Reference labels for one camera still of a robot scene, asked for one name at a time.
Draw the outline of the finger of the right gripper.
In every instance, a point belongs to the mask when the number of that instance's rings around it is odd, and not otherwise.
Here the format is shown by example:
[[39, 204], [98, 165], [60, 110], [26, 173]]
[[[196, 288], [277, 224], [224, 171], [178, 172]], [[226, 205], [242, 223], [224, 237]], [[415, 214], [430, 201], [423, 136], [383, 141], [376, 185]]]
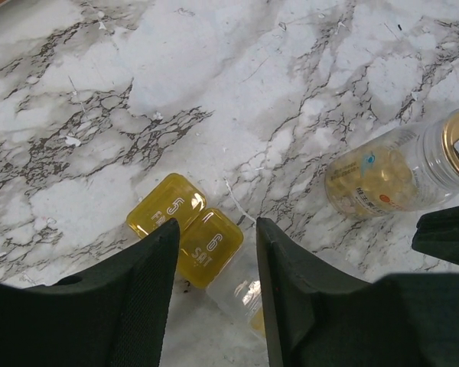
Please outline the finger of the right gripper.
[[421, 216], [412, 249], [459, 265], [459, 206]]

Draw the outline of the clear pill bottle gold lid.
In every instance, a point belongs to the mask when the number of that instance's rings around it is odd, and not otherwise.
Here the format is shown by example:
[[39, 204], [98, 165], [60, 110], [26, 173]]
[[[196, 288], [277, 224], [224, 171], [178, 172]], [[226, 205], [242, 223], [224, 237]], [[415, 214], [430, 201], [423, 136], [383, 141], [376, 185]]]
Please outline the clear pill bottle gold lid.
[[459, 194], [459, 109], [437, 122], [398, 126], [335, 159], [327, 197], [360, 219], [427, 209]]

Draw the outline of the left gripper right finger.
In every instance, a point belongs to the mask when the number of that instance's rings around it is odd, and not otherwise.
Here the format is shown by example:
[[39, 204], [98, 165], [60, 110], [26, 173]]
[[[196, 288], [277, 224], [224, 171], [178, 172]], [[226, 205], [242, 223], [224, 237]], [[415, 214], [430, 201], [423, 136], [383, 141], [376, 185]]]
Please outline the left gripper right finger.
[[256, 248], [272, 366], [459, 366], [459, 273], [355, 278], [271, 219]]

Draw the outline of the yellow weekly pill organizer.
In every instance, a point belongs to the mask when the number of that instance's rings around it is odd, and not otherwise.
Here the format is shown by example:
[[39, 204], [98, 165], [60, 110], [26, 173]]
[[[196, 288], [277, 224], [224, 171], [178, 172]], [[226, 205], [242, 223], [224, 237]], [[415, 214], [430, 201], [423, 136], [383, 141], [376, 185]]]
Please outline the yellow weekly pill organizer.
[[211, 208], [186, 177], [166, 176], [128, 215], [128, 226], [144, 238], [176, 219], [181, 229], [177, 271], [204, 289], [226, 314], [265, 338], [256, 250], [221, 210]]

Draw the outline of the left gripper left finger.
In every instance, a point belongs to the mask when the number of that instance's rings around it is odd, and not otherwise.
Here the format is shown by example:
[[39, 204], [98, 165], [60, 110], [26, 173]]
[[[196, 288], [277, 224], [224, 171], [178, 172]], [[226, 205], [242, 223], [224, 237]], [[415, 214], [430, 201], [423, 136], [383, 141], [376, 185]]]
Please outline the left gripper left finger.
[[51, 286], [0, 283], [0, 366], [157, 366], [179, 241], [172, 219]]

